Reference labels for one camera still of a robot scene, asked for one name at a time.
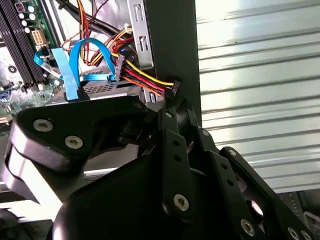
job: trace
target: circuit board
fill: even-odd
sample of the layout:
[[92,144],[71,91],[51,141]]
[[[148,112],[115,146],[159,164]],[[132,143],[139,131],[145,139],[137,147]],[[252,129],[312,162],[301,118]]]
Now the circuit board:
[[[33,43],[34,51],[38,51],[43,46],[47,46],[48,49],[55,48],[56,46],[54,45],[47,21],[39,7],[38,0],[14,0],[13,3],[21,19],[21,24],[25,27],[25,33]],[[37,40],[33,31],[40,31],[41,41]]]
[[[11,1],[33,52],[46,49],[45,60],[54,59],[50,49],[56,46],[38,0]],[[43,106],[62,88],[61,80],[45,72],[45,81],[26,87],[8,47],[5,44],[0,47],[0,126],[9,126],[23,109]],[[9,127],[0,127],[0,136],[6,136],[9,132]]]

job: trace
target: wire bundle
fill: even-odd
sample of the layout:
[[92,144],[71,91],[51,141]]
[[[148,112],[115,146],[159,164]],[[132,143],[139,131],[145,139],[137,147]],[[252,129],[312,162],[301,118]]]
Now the wire bundle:
[[[71,48],[69,45],[69,48],[64,48],[64,46],[67,43],[71,43],[72,39],[75,38],[77,35],[80,35],[80,40],[83,40],[84,38],[89,38],[91,31],[91,25],[95,22],[96,16],[98,14],[98,12],[100,11],[100,9],[102,9],[102,7],[108,2],[109,0],[105,0],[98,9],[95,10],[94,6],[95,6],[95,2],[92,1],[92,16],[86,14],[82,1],[81,0],[77,0],[77,5],[78,5],[78,10],[76,10],[76,12],[78,12],[78,18],[76,18],[74,16],[74,14],[70,13],[70,10],[68,10],[69,8],[71,9],[77,9],[75,6],[73,6],[72,4],[68,3],[66,4],[66,6],[64,6],[64,8],[74,17],[76,18],[76,20],[79,21],[79,32],[76,33],[75,35],[73,35],[72,37],[70,37],[69,39],[67,39],[66,41],[64,41],[64,43],[61,45],[63,47],[63,49],[65,51],[70,52]],[[86,63],[86,65],[91,66],[91,63],[89,62],[89,43],[86,43],[81,50],[81,59]]]
[[[104,42],[104,44],[106,45],[106,48],[109,49],[112,44],[116,43],[119,39],[121,39],[121,37],[123,37],[126,33],[128,33],[129,31],[132,31],[131,27],[127,27],[127,28],[123,28],[122,30],[120,30],[119,32],[117,32],[116,34],[114,34],[113,36],[111,36],[107,41]],[[97,50],[93,56],[91,57],[90,60],[90,65],[91,66],[98,66],[99,62],[102,60],[103,56],[101,54],[101,52],[99,50]]]
[[[123,55],[123,53],[129,53],[129,55],[126,54],[127,56],[124,59],[124,64],[120,66],[122,68],[120,76],[123,80],[143,87],[158,96],[161,95],[165,89],[171,89],[174,83],[156,79],[143,72],[133,64],[133,62],[135,62],[134,60],[137,56],[137,53],[132,46],[134,37],[130,35],[130,33],[132,32],[131,26],[127,26],[121,30],[118,30],[115,27],[96,19],[97,13],[107,2],[108,0],[105,0],[105,2],[98,9],[96,9],[95,13],[92,8],[92,16],[85,13],[81,0],[77,0],[78,9],[70,3],[65,3],[63,8],[67,10],[67,12],[69,12],[76,20],[79,21],[80,29],[79,33],[75,34],[73,37],[65,41],[62,44],[62,47],[67,42],[70,42],[78,34],[80,34],[80,39],[84,39],[90,36],[90,31],[104,33],[107,36],[110,36],[110,38],[104,42],[104,45],[107,49],[112,51],[111,59],[115,66],[117,65],[119,54]],[[95,51],[89,61],[89,51],[89,43],[85,43],[83,49],[81,49],[80,52],[81,58],[88,66],[98,66],[103,59],[102,53],[99,50]]]

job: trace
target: metal sheet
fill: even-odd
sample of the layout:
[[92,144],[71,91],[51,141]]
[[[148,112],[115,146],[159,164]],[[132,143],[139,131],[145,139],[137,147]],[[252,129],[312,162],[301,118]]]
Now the metal sheet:
[[320,188],[320,2],[196,7],[203,127],[277,193]]

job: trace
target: screw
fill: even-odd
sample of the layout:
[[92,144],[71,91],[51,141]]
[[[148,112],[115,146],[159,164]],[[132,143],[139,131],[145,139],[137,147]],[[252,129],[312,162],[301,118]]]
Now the screw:
[[49,132],[54,129],[52,122],[46,119],[37,119],[33,122],[33,127],[39,132]]
[[188,199],[181,194],[174,195],[173,202],[174,202],[174,205],[176,205],[176,207],[183,212],[189,209]]
[[237,156],[236,152],[233,151],[232,149],[229,150],[229,153],[231,153],[231,155],[234,156],[234,157]]
[[293,230],[291,227],[288,227],[288,232],[290,233],[291,237],[293,237],[294,240],[299,240],[298,233]]
[[79,149],[84,145],[84,142],[78,136],[67,136],[64,142],[71,149]]
[[139,108],[139,109],[142,109],[143,107],[142,107],[142,105],[141,104],[139,104],[138,102],[135,102],[133,105],[135,105],[137,108]]
[[168,111],[165,112],[165,115],[167,115],[169,118],[173,117],[172,114],[170,112],[168,112]]
[[254,226],[252,226],[252,224],[247,219],[242,219],[240,223],[242,229],[246,234],[248,234],[250,237],[253,237],[255,235]]
[[210,136],[210,134],[204,129],[202,129],[202,134],[205,135],[206,137]]
[[311,236],[306,231],[302,230],[301,233],[306,240],[312,240]]

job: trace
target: black plastic part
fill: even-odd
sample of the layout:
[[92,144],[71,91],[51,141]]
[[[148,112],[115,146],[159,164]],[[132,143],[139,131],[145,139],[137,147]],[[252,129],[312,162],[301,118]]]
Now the black plastic part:
[[45,57],[49,56],[49,54],[50,54],[47,46],[42,47],[41,52],[42,52],[42,55]]
[[78,99],[74,99],[74,100],[68,100],[67,99],[67,94],[64,92],[63,93],[63,97],[64,100],[66,100],[68,103],[76,103],[76,102],[81,102],[81,101],[87,101],[90,100],[90,97],[88,96],[88,94],[85,92],[83,87],[79,87],[78,90],[76,91],[77,95],[78,95]]
[[179,82],[179,81],[174,81],[173,86],[172,86],[172,89],[171,89],[173,95],[176,95],[176,94],[177,94],[180,85],[181,85],[181,82]]
[[[114,141],[120,129],[128,119],[139,124],[148,112],[150,110],[133,96],[25,109],[16,115],[10,140],[21,155],[55,172],[78,172],[93,154],[102,134],[99,129],[102,123],[107,126],[108,136],[112,136],[103,141],[103,150],[121,149],[125,145]],[[37,119],[50,120],[53,130],[45,134],[37,131],[33,127]],[[27,138],[27,146],[21,145],[20,137],[15,138],[21,132]],[[80,149],[67,147],[68,136],[80,137],[83,146]]]
[[270,239],[292,239],[288,228],[294,229],[300,239],[304,239],[302,231],[314,239],[310,230],[234,148],[224,147],[219,154],[229,160],[232,170],[246,182],[247,189],[243,195],[247,200],[256,202],[262,210],[263,228]]
[[195,220],[186,224],[169,217],[161,203],[160,167],[144,156],[76,191],[55,219],[53,239],[200,240],[217,232],[236,239],[228,231],[219,196],[210,190],[215,186],[194,172]]
[[156,76],[182,81],[176,96],[191,103],[201,125],[195,1],[145,0],[144,5]]
[[18,218],[7,209],[0,209],[0,229],[12,228],[18,224]]

